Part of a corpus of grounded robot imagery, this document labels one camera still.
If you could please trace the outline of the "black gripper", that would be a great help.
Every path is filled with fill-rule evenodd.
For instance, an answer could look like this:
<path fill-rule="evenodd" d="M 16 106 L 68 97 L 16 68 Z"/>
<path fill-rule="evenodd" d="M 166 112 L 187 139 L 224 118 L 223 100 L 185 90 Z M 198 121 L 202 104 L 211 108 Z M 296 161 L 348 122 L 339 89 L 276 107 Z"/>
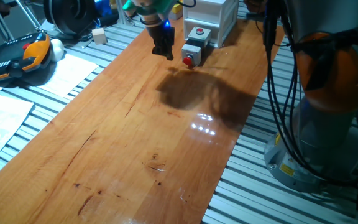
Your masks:
<path fill-rule="evenodd" d="M 175 28 L 171 26 L 170 21 L 167 19 L 157 26 L 147 27 L 147 32 L 154 42 L 152 53 L 154 55 L 166 56 L 167 60 L 172 61 L 174 59 L 172 46 L 175 40 Z"/>

